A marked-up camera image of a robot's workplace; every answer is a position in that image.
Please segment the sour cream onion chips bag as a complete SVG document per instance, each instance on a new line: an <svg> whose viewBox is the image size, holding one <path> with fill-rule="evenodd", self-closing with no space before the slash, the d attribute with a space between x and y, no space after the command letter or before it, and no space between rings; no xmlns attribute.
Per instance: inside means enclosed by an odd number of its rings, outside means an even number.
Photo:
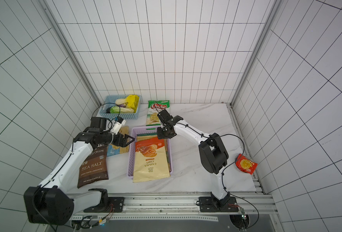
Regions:
<svg viewBox="0 0 342 232"><path fill-rule="evenodd" d="M143 140L147 140L147 139L152 139L152 138L157 138L157 134L156 133L144 133L144 134L138 134L136 137L136 141L143 141ZM172 169L172 159L171 159L171 149L170 149L170 144L169 144L169 139L164 139L164 143L166 146L166 157L167 157L167 161L168 161L168 166L169 166L169 171L170 174L172 173L173 169Z"/></svg>

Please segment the purple plastic basket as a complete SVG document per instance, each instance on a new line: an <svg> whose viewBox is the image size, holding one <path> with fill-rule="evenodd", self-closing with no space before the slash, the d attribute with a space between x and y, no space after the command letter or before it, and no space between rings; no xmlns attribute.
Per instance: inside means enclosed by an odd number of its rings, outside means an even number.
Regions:
<svg viewBox="0 0 342 232"><path fill-rule="evenodd" d="M159 126L142 126L142 127L134 127L131 131L131 136L136 139L138 134L144 134L144 133L156 133L157 134L157 128ZM137 141L135 140L134 143L130 145L129 149L129 161L128 161L128 177L133 179L133 168L134 168L134 162L135 162L135 143Z"/></svg>

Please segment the green Chuba cassava chips bag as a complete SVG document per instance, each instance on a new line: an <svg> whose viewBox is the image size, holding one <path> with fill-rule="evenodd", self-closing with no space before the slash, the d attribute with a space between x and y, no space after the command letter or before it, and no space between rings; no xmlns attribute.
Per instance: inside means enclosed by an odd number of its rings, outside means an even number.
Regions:
<svg viewBox="0 0 342 232"><path fill-rule="evenodd" d="M148 113L146 118L146 126L161 125L158 113L162 110L170 108L170 101L148 101Z"/></svg>

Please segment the beige red cassava chips bag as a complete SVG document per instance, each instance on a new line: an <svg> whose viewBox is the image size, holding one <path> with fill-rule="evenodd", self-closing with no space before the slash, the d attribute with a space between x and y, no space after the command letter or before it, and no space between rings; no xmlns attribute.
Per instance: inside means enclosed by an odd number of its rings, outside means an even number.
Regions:
<svg viewBox="0 0 342 232"><path fill-rule="evenodd" d="M170 177L166 146L156 137L135 143L133 182L147 182Z"/></svg>

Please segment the brown Kettle sea salt bag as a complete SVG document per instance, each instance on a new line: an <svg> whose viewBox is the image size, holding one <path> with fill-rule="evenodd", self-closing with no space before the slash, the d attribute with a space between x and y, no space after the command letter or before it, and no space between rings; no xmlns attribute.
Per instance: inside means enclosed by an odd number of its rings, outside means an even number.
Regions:
<svg viewBox="0 0 342 232"><path fill-rule="evenodd" d="M108 147L101 147L93 150L82 163L79 170L78 188L109 179L106 163L107 149Z"/></svg>

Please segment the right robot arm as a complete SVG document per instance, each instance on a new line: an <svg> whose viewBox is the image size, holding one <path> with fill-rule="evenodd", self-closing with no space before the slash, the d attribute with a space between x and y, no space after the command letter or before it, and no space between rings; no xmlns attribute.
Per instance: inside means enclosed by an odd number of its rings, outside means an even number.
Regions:
<svg viewBox="0 0 342 232"><path fill-rule="evenodd" d="M167 113L158 113L161 127L157 128L159 139L171 139L182 136L198 147L203 168L210 173L211 198L217 205L223 206L229 200L228 193L222 184L223 168L227 165L228 152L220 135L207 134L188 124L180 116L170 116Z"/></svg>

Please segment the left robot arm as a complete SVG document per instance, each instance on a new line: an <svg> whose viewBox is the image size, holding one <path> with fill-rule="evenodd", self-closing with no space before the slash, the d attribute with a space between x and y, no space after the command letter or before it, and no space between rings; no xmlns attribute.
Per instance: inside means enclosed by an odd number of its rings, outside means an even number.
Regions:
<svg viewBox="0 0 342 232"><path fill-rule="evenodd" d="M108 193L104 189L91 189L86 193L69 196L74 188L82 163L99 145L127 147L135 138L107 131L81 132L73 140L70 151L58 166L38 186L29 187L23 197L30 223L64 225L72 215L94 208L103 212L110 208Z"/></svg>

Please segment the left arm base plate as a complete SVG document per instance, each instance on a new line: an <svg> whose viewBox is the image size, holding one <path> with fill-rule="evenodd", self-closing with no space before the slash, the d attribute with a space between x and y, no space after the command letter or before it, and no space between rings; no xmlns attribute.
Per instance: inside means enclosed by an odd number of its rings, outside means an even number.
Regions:
<svg viewBox="0 0 342 232"><path fill-rule="evenodd" d="M124 197L109 197L106 189L89 189L88 191L99 191L101 193L100 202L96 206L84 210L85 213L121 213L124 206Z"/></svg>

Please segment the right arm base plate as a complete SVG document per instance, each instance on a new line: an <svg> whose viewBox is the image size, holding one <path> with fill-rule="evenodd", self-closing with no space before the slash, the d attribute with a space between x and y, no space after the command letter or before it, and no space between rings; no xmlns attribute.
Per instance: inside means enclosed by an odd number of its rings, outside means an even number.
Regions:
<svg viewBox="0 0 342 232"><path fill-rule="evenodd" d="M239 206L235 197L231 197L228 193L223 199L217 199L213 194L209 197L199 197L196 205L204 213L218 212L238 212Z"/></svg>

